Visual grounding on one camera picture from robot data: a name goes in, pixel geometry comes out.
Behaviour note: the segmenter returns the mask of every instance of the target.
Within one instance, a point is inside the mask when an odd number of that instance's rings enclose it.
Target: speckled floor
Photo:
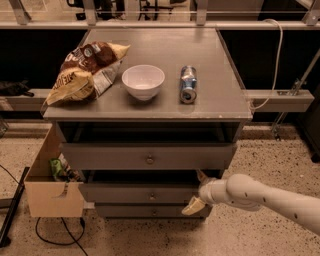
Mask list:
[[[0,164],[19,179],[33,162],[48,124],[9,123],[0,139]],[[234,159],[224,178],[244,173],[278,188],[320,198],[320,164],[312,163],[305,141],[293,126],[274,140],[270,126],[246,126]],[[0,171],[0,198],[12,196],[16,184]],[[0,211],[0,223],[5,217]],[[90,256],[110,255],[320,255],[320,237],[267,208],[246,212],[225,205],[214,207],[205,221],[104,220],[94,210],[84,212],[86,230],[80,244]],[[77,245],[44,243],[35,233],[24,193],[9,232],[11,244],[0,255],[84,255]],[[78,219],[66,219],[75,236],[81,233]],[[71,239],[60,219],[42,219],[40,233],[57,242]]]

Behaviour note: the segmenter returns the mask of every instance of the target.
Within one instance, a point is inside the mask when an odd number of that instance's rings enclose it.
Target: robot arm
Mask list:
[[[185,215],[198,212],[206,204],[225,203],[248,211],[257,211],[263,205],[320,235],[319,198],[269,187],[244,174],[219,180],[198,171],[198,177],[199,197],[191,199],[182,212]]]

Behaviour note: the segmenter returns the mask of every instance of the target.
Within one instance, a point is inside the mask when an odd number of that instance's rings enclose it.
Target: ceramic bowl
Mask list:
[[[151,65],[133,66],[122,74],[128,93],[142,101],[150,100],[159,93],[164,78],[163,71]]]

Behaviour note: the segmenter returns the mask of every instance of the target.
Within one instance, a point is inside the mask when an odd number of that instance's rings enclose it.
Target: aluminum can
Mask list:
[[[192,66],[184,66],[180,77],[180,100],[191,104],[197,98],[197,71]]]

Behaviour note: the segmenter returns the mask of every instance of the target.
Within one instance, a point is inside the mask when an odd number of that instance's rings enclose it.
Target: open cardboard box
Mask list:
[[[81,217],[84,199],[80,182],[56,182],[49,160],[60,155],[60,139],[52,126],[24,180],[32,217]]]

